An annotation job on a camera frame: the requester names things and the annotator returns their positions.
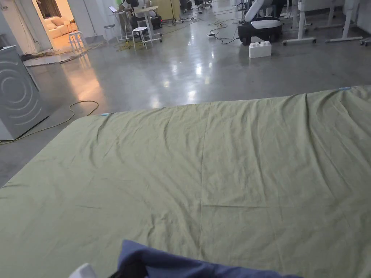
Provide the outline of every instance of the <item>bed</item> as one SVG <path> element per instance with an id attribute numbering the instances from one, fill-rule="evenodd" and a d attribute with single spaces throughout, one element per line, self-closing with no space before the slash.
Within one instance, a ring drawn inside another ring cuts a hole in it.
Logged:
<path id="1" fill-rule="evenodd" d="M 99 277 L 129 239 L 304 277 L 371 275 L 371 86 L 88 116 L 0 190 L 1 277 Z"/>

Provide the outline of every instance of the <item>white stool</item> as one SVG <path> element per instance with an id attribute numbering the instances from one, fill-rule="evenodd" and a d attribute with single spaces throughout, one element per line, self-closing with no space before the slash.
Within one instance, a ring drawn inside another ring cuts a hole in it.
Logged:
<path id="1" fill-rule="evenodd" d="M 82 51 L 82 47 L 81 47 L 80 42 L 82 42 L 83 46 L 85 46 L 85 47 L 88 45 L 85 41 L 84 35 L 80 31 L 69 33 L 68 34 L 68 40 L 71 44 L 73 53 L 75 53 L 75 49 L 74 49 L 72 43 L 74 43 L 74 45 L 76 47 L 76 50 L 81 49 L 81 51 Z"/>
<path id="2" fill-rule="evenodd" d="M 144 31 L 144 30 L 146 30 L 146 29 L 147 29 L 147 27 L 138 27 L 138 28 L 135 28 L 135 29 L 133 30 L 133 32 L 131 32 L 132 35 L 133 35 L 134 51 L 136 51 L 136 49 L 135 49 L 135 41 L 134 41 L 134 32 L 139 32 L 140 37 L 141 37 L 141 39 L 142 39 L 142 44 L 145 46 L 145 49 L 148 49 L 148 48 L 147 48 L 147 44 L 145 43 L 145 39 L 144 39 L 143 33 L 142 33 L 142 31 Z"/>
<path id="3" fill-rule="evenodd" d="M 106 35 L 106 41 L 107 41 L 107 44 L 109 45 L 109 42 L 108 42 L 108 39 L 107 39 L 107 30 L 111 30 L 113 32 L 113 35 L 116 37 L 116 40 L 117 40 L 117 43 L 120 43 L 119 40 L 118 40 L 118 37 L 115 33 L 115 24 L 111 24 L 111 25 L 107 25 L 107 26 L 103 26 L 103 29 L 104 29 L 104 34 Z"/>

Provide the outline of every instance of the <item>extension cord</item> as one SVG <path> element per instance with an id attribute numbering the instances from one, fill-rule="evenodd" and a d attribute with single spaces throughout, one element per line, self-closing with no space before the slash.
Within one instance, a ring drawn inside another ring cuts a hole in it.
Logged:
<path id="1" fill-rule="evenodd" d="M 21 136 L 21 137 L 19 137 L 19 138 L 17 138 L 17 139 L 14 139 L 14 140 L 6 141 L 6 142 L 0 141 L 0 146 L 1 146 L 1 145 L 5 145 L 5 144 L 9 144 L 9 143 L 13 143 L 13 142 L 18 141 L 18 140 L 20 140 L 20 139 L 23 139 L 23 138 L 26 138 L 26 137 L 28 137 L 28 136 L 30 136 L 30 135 L 33 135 L 33 134 L 35 134 L 35 133 L 38 133 L 38 132 L 41 132 L 41 131 L 44 131 L 44 130 L 47 130 L 47 129 L 50 129 L 50 128 L 54 128 L 54 127 L 56 127 L 56 126 L 60 126 L 60 125 L 62 125 L 62 124 L 64 124 L 64 123 L 68 122 L 70 119 L 72 119 L 72 118 L 75 116 L 75 112 L 71 109 L 71 107 L 74 106 L 74 105 L 76 105 L 76 104 L 78 104 L 78 103 L 82 103 L 82 102 L 94 102 L 94 103 L 96 104 L 96 107 L 95 107 L 95 108 L 94 108 L 94 109 L 93 109 L 89 114 L 87 114 L 87 116 L 89 116 L 91 113 L 93 113 L 93 112 L 94 112 L 94 111 L 99 107 L 99 103 L 96 102 L 96 101 L 94 101 L 94 100 L 81 100 L 81 101 L 75 102 L 75 103 L 73 103 L 73 104 L 71 104 L 71 105 L 69 106 L 69 110 L 72 111 L 72 113 L 73 113 L 72 116 L 69 117 L 69 118 L 68 118 L 67 120 L 65 120 L 64 122 L 59 123 L 59 124 L 56 124 L 56 125 L 53 125 L 53 126 L 50 126 L 50 127 L 48 127 L 48 128 L 43 128 L 43 129 L 41 129 L 41 130 L 38 130 L 38 131 L 32 132 L 32 133 L 30 133 L 30 134 L 26 134 L 26 135 Z"/>

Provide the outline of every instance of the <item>mattress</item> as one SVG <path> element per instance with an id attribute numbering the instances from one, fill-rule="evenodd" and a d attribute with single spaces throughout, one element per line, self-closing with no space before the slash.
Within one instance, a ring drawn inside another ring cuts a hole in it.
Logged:
<path id="1" fill-rule="evenodd" d="M 371 86 L 74 121 L 0 190 L 1 277 L 117 267 L 124 239 L 371 276 Z"/>

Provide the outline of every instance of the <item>blue cloth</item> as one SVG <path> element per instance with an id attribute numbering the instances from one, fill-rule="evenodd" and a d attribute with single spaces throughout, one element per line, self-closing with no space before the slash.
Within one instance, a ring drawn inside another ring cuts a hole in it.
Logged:
<path id="1" fill-rule="evenodd" d="M 141 262 L 149 278 L 300 278 L 294 275 L 280 275 L 275 271 L 257 270 L 242 267 L 227 267 L 219 264 L 175 256 L 133 241 L 124 240 L 118 260 L 118 268 L 123 265 Z"/>

